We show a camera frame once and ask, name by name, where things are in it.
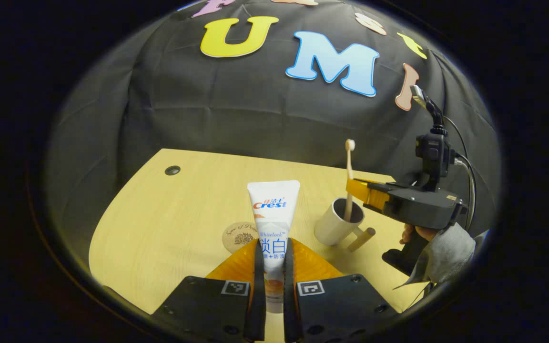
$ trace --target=wooden table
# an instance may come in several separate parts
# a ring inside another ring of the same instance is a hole
[[[165,174],[172,165],[181,171]],[[354,177],[394,181],[362,171],[354,171]],[[401,249],[403,224],[364,209],[360,227],[372,226],[376,235],[357,251],[346,250],[353,234],[337,247],[319,243],[314,225],[335,198],[346,197],[346,170],[305,163],[160,150],[103,214],[90,244],[90,271],[98,282],[152,314],[185,276],[204,277],[230,256],[222,244],[223,230],[235,222],[253,222],[247,182],[281,180],[300,182],[289,236],[343,274],[363,274],[396,311],[405,310],[426,283],[393,290],[407,277],[381,258],[388,249]],[[282,314],[266,315],[266,341],[284,341]]]

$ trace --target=toothpaste tube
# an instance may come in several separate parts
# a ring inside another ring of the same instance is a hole
[[[283,312],[283,261],[300,190],[297,180],[247,184],[264,256],[266,310]]]

